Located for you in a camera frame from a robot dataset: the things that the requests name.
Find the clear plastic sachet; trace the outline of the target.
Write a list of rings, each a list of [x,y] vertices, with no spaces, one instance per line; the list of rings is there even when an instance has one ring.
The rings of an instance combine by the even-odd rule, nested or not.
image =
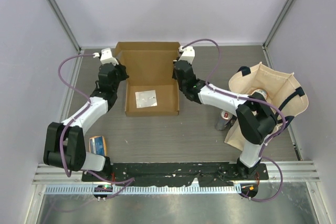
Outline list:
[[[135,92],[135,102],[136,108],[149,108],[153,106],[157,106],[157,98],[155,90],[141,91]]]

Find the brown cardboard box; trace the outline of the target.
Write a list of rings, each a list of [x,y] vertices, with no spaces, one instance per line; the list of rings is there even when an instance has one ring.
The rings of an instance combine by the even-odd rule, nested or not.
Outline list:
[[[126,116],[176,116],[180,111],[179,87],[173,61],[179,42],[118,42],[114,54],[126,67]],[[136,108],[135,92],[155,90],[157,106]]]

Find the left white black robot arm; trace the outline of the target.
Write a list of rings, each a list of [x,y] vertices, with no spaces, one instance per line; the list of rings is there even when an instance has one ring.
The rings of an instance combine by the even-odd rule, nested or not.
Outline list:
[[[47,127],[44,163],[63,168],[68,177],[72,172],[87,171],[105,182],[112,174],[110,158],[86,151],[85,134],[114,106],[120,82],[126,80],[126,67],[106,63],[99,67],[98,80],[85,105],[63,122]]]

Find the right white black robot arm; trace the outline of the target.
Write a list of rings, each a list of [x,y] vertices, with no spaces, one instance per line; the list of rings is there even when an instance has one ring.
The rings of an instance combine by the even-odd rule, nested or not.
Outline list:
[[[192,65],[185,60],[173,61],[173,78],[177,80],[179,90],[188,100],[214,106],[237,117],[245,139],[242,153],[237,160],[237,173],[242,179],[254,176],[261,160],[262,146],[277,124],[270,104],[260,93],[237,94],[197,78]]]

